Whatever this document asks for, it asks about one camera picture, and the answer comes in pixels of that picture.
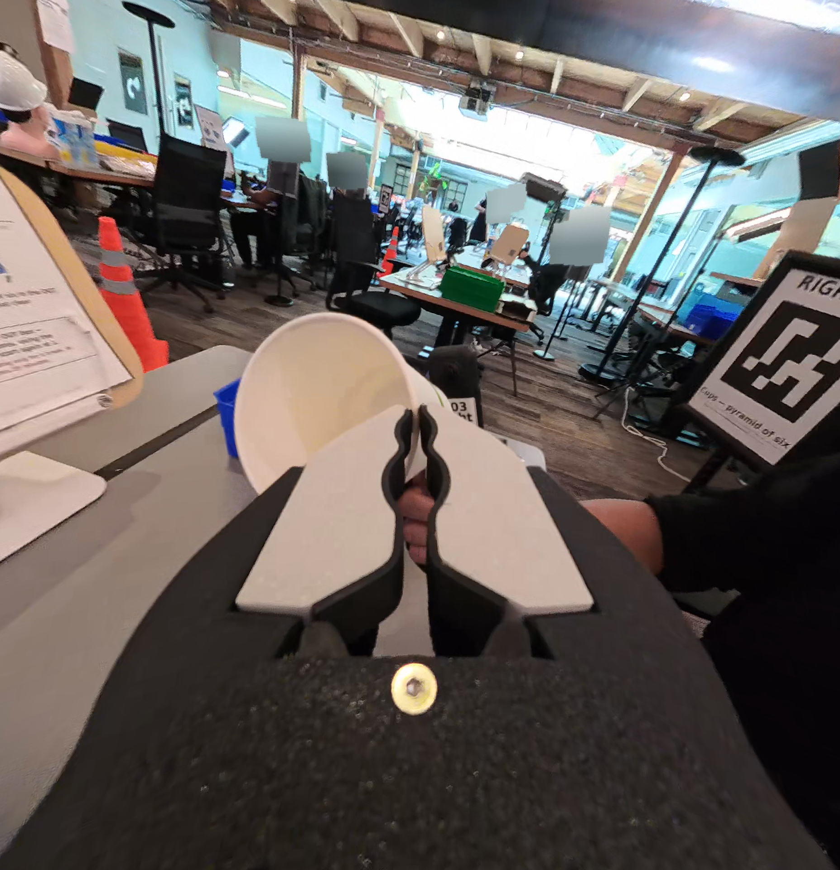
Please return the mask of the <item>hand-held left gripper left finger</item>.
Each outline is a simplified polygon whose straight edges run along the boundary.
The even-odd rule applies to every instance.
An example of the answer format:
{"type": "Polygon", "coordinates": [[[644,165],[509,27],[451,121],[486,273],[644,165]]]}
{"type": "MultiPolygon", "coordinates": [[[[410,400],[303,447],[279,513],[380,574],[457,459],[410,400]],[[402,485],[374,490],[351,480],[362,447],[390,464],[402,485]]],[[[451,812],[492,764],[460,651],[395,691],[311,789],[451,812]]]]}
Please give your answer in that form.
{"type": "Polygon", "coordinates": [[[404,591],[397,501],[414,413],[392,406],[340,435],[298,473],[237,593],[239,612],[331,625],[364,651],[404,591]]]}

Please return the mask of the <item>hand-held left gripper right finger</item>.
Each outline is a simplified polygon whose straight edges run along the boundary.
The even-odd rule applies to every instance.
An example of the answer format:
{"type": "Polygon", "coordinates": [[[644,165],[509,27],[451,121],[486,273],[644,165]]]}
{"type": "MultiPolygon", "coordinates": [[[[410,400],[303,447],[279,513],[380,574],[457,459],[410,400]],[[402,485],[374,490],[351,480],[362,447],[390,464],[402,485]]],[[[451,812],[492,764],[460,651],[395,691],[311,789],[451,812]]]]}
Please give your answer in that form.
{"type": "Polygon", "coordinates": [[[443,407],[421,406],[418,424],[434,501],[425,572],[436,656],[477,657],[502,624],[532,637],[539,618],[591,612],[589,587],[523,460],[443,407]]]}

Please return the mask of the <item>white paper cup green band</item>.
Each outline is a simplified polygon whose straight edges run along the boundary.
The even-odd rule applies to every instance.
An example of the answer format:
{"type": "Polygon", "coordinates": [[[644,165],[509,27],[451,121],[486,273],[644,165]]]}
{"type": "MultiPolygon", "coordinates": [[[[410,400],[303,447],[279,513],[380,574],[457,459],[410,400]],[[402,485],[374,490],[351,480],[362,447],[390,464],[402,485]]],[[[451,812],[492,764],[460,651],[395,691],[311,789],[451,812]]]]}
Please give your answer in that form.
{"type": "Polygon", "coordinates": [[[382,411],[422,405],[451,410],[381,331],[345,314],[305,315],[267,337],[241,376],[233,418],[238,459],[261,494],[382,411]]]}

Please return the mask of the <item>blue plastic bin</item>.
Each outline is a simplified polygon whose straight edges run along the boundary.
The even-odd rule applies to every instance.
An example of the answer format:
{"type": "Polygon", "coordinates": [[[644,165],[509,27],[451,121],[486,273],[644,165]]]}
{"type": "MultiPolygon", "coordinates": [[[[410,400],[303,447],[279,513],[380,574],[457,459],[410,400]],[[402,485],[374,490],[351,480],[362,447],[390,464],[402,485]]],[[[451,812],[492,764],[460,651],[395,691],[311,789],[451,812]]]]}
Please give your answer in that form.
{"type": "Polygon", "coordinates": [[[238,459],[235,434],[235,407],[241,379],[237,378],[229,384],[216,389],[213,393],[216,399],[226,450],[230,458],[238,459]]]}
{"type": "Polygon", "coordinates": [[[699,338],[717,341],[729,331],[742,311],[741,306],[728,303],[698,303],[684,318],[683,327],[699,338]]]}

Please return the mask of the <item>person's right hand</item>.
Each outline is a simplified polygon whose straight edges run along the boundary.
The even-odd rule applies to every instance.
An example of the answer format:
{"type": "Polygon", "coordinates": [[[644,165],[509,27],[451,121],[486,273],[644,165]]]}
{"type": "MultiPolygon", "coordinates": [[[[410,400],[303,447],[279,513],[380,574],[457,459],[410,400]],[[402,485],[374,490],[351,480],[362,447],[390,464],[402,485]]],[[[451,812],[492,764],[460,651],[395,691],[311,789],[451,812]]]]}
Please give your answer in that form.
{"type": "Polygon", "coordinates": [[[403,518],[404,544],[411,560],[425,570],[428,552],[429,521],[435,500],[430,494],[426,472],[418,473],[406,484],[398,501],[403,518]]]}

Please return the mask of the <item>wooden desk black legs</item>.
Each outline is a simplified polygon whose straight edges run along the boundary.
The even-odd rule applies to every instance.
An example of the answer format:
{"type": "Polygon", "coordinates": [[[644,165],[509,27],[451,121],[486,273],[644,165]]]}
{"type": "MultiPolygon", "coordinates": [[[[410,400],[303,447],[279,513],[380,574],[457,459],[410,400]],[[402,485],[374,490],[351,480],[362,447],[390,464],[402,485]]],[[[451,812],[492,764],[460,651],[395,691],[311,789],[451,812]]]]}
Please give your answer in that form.
{"type": "Polygon", "coordinates": [[[534,325],[536,303],[526,294],[511,292],[511,286],[504,279],[507,288],[495,313],[486,313],[450,302],[441,298],[438,289],[445,271],[439,271],[431,264],[423,264],[390,275],[381,275],[379,284],[383,289],[416,300],[422,309],[441,317],[435,347],[465,343],[469,334],[481,330],[491,344],[483,347],[479,355],[483,357],[501,353],[510,360],[512,393],[517,397],[517,338],[529,332],[534,325]]]}
{"type": "Polygon", "coordinates": [[[1,144],[0,157],[13,160],[18,164],[30,166],[40,174],[45,173],[52,176],[61,176],[75,181],[84,182],[86,184],[146,190],[150,190],[154,187],[153,179],[128,175],[126,173],[115,172],[109,169],[77,169],[67,166],[59,161],[48,160],[1,144]]]}

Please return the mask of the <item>green plastic bin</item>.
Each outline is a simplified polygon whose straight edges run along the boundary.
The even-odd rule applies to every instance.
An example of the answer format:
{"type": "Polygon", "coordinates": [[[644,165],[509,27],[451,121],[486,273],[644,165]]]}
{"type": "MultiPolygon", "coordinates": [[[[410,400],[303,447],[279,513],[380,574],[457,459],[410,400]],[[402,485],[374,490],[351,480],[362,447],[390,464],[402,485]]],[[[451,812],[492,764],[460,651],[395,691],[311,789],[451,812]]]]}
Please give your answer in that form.
{"type": "Polygon", "coordinates": [[[501,277],[463,266],[451,266],[438,286],[441,298],[486,313],[495,313],[506,291],[501,277]]]}

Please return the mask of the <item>black office chair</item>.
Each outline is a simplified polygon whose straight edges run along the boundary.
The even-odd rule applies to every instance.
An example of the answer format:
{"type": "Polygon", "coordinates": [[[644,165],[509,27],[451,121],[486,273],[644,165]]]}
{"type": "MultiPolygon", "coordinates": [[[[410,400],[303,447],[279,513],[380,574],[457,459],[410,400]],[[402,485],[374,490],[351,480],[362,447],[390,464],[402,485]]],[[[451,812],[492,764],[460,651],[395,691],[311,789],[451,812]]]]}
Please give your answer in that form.
{"type": "Polygon", "coordinates": [[[370,202],[337,194],[333,219],[336,262],[327,290],[327,309],[361,319],[388,338],[395,328],[419,320],[421,307],[416,300],[371,287],[373,279],[382,274],[382,266],[370,202]]]}
{"type": "Polygon", "coordinates": [[[223,234],[222,180],[227,152],[163,134],[150,189],[150,202],[135,227],[135,241],[150,248],[154,267],[139,268],[135,278],[148,289],[185,288],[203,311],[215,309],[206,291],[226,298],[219,269],[226,251],[223,234]]]}

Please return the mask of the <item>black studio light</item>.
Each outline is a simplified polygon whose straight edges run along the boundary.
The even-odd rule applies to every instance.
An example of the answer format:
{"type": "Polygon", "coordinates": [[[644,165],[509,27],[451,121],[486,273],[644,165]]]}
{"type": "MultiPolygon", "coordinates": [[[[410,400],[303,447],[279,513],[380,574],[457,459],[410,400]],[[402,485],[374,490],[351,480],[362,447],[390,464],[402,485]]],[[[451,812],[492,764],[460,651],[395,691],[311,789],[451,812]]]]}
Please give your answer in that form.
{"type": "Polygon", "coordinates": [[[559,182],[525,172],[519,179],[527,198],[541,203],[560,203],[567,198],[567,189],[559,182]]]}

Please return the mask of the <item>black tripod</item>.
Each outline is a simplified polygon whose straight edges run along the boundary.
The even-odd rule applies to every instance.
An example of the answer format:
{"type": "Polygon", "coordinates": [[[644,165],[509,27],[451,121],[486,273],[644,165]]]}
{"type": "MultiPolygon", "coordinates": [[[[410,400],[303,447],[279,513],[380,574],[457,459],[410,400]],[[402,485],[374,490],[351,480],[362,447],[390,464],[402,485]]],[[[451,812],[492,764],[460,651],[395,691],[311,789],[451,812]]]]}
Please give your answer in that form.
{"type": "Polygon", "coordinates": [[[643,301],[643,297],[646,295],[647,290],[650,288],[652,280],[655,278],[658,269],[662,266],[665,257],[667,256],[670,248],[673,243],[676,241],[677,235],[680,233],[683,224],[686,222],[688,215],[692,211],[697,199],[700,196],[700,193],[706,186],[712,172],[718,166],[725,167],[741,167],[744,164],[745,157],[738,150],[734,150],[731,148],[723,148],[721,146],[708,146],[701,145],[693,147],[689,156],[696,160],[699,164],[705,166],[703,174],[699,181],[696,184],[695,189],[690,195],[689,200],[686,203],[685,208],[677,219],[669,237],[665,241],[664,246],[661,248],[658,257],[653,264],[653,267],[650,271],[642,277],[641,281],[637,286],[636,296],[632,300],[629,308],[623,315],[620,323],[618,324],[615,331],[610,336],[608,344],[604,347],[604,353],[600,361],[596,364],[583,364],[578,369],[578,376],[589,382],[590,384],[600,385],[605,388],[609,388],[610,386],[616,385],[621,382],[622,376],[618,376],[613,374],[612,372],[607,372],[609,364],[614,356],[615,351],[617,350],[619,341],[623,337],[623,334],[627,332],[628,326],[630,325],[632,319],[637,314],[637,311],[640,307],[641,302],[643,301]]]}

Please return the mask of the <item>white board stand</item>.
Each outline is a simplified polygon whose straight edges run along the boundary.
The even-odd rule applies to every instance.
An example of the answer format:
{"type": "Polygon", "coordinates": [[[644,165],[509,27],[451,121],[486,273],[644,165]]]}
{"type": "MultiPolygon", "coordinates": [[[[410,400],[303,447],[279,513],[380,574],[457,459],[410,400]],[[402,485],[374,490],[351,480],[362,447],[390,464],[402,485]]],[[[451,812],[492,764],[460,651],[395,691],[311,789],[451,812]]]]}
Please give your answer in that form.
{"type": "Polygon", "coordinates": [[[0,563],[96,502],[94,473],[30,451],[0,461],[0,563]]]}

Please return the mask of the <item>framed marker sign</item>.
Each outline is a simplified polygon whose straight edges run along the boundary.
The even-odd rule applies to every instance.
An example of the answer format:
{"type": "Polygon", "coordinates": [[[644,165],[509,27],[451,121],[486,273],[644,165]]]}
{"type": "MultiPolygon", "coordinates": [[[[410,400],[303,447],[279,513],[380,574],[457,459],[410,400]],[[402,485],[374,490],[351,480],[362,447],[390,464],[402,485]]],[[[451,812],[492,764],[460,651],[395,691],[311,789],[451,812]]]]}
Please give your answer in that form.
{"type": "Polygon", "coordinates": [[[840,259],[786,254],[682,407],[717,446],[758,467],[840,451],[840,259]]]}

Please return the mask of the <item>wooden instruction board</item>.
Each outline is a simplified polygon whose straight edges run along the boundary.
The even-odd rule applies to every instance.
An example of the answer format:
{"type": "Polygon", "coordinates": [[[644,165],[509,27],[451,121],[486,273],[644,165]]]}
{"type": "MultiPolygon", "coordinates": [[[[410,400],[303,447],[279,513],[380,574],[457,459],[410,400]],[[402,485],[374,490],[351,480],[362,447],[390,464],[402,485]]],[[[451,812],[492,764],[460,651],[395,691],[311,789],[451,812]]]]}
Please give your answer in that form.
{"type": "Polygon", "coordinates": [[[0,460],[142,391],[143,365],[45,203],[0,167],[0,460]]]}

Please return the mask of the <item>black floor lamp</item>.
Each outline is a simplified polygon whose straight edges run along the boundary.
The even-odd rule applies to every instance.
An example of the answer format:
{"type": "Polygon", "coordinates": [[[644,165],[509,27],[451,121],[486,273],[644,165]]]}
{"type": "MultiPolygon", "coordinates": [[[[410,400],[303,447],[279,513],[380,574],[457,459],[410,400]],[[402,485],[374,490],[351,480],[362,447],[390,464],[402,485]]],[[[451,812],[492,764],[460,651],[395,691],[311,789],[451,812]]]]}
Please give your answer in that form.
{"type": "Polygon", "coordinates": [[[150,59],[154,78],[155,110],[158,134],[160,137],[164,137],[166,135],[164,111],[165,97],[155,28],[174,29],[175,22],[170,17],[164,15],[162,12],[140,5],[136,2],[122,1],[121,5],[127,12],[129,12],[130,15],[142,20],[147,26],[148,38],[150,42],[150,59]]]}

